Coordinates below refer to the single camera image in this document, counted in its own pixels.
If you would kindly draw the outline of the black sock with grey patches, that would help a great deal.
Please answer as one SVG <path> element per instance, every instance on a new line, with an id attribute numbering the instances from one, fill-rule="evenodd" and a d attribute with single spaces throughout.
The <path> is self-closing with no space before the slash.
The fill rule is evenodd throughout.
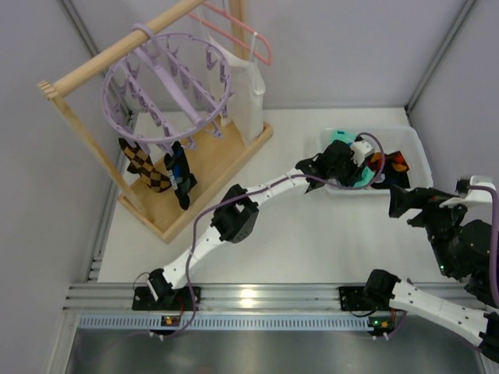
<path id="1" fill-rule="evenodd" d="M 382 174 L 371 186 L 374 189 L 389 189 L 392 185 L 396 185 L 403 189 L 409 189 L 411 187 L 409 177 L 405 172 Z"/>

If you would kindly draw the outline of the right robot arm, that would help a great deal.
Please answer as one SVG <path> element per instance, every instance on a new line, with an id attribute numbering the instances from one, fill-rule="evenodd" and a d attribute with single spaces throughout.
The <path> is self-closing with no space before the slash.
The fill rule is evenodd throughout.
<path id="1" fill-rule="evenodd" d="M 498 192 L 476 176 L 458 181 L 455 193 L 435 188 L 390 188 L 388 215 L 409 210 L 413 228 L 426 232 L 442 277 L 461 284 L 483 304 L 472 309 L 432 295 L 416 284 L 373 270 L 363 288 L 376 306 L 415 314 L 466 340 L 493 362 L 498 360 Z"/>

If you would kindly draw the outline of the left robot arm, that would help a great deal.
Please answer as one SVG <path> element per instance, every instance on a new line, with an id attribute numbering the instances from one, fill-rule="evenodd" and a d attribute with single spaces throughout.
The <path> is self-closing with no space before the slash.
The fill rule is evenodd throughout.
<path id="1" fill-rule="evenodd" d="M 306 194 L 339 180 L 352 170 L 352 144 L 333 141 L 324 152 L 299 161 L 288 173 L 254 187 L 236 184 L 223 200 L 201 213 L 193 224 L 190 247 L 169 264 L 152 270 L 147 287 L 158 304 L 168 304 L 177 290 L 184 288 L 201 260 L 224 243 L 236 244 L 253 231 L 260 210 L 273 199 Z"/>

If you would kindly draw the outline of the black blue sock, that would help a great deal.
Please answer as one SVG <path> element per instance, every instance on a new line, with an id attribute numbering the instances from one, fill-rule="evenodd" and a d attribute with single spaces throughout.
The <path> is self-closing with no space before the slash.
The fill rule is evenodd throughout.
<path id="1" fill-rule="evenodd" d="M 188 210 L 190 206 L 189 192 L 197 184 L 197 180 L 190 171 L 184 148 L 179 141 L 172 144 L 172 153 L 165 154 L 164 163 L 180 207 L 183 210 Z"/>

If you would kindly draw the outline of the mint green sock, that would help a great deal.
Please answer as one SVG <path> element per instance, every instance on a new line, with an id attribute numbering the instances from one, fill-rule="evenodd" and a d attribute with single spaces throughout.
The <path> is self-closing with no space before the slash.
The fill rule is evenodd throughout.
<path id="1" fill-rule="evenodd" d="M 364 167 L 362 169 L 357 168 L 353 175 L 348 176 L 343 183 L 343 186 L 348 188 L 366 188 L 370 185 L 373 177 L 375 176 L 375 172 L 372 171 L 369 167 Z"/>
<path id="2" fill-rule="evenodd" d="M 331 133 L 331 142 L 333 143 L 336 140 L 351 144 L 356 141 L 356 134 L 346 132 L 345 130 L 335 129 Z"/>

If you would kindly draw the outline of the purple round clip hanger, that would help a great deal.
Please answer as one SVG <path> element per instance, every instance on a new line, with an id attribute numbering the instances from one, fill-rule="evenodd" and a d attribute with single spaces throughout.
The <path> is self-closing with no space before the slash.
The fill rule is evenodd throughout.
<path id="1" fill-rule="evenodd" d="M 118 59 L 107 71 L 101 88 L 101 107 L 109 125 L 119 138 L 132 148 L 149 153 L 150 145 L 165 153 L 173 154 L 176 142 L 186 149 L 196 148 L 194 136 L 205 131 L 213 137 L 223 137 L 217 119 L 228 116 L 227 103 L 232 92 L 232 69 L 221 49 L 214 44 L 188 33 L 156 34 L 143 23 L 133 24 L 133 30 L 147 36 L 147 41 Z M 171 48 L 171 41 L 188 41 L 204 49 L 208 71 L 218 69 L 222 91 L 211 93 L 190 72 L 189 67 L 178 57 L 179 49 Z M 180 111 L 187 117 L 190 127 L 179 129 L 161 112 L 139 81 L 140 69 L 148 69 L 165 88 Z M 128 129 L 119 118 L 120 104 L 126 98 L 133 99 L 139 108 L 148 114 L 163 135 L 147 138 Z"/>

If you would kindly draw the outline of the black red yellow argyle sock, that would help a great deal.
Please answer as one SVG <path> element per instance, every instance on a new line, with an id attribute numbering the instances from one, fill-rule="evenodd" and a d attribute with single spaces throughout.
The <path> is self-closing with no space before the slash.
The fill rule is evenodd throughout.
<path id="1" fill-rule="evenodd" d="M 378 172 L 382 167 L 381 152 L 374 153 L 373 156 L 368 160 L 367 165 L 371 171 Z M 406 173 L 410 170 L 410 168 L 405 158 L 403 157 L 402 152 L 395 151 L 392 153 L 386 153 L 384 155 L 384 166 L 382 167 L 382 170 L 383 173 L 387 173 L 389 171 Z"/>

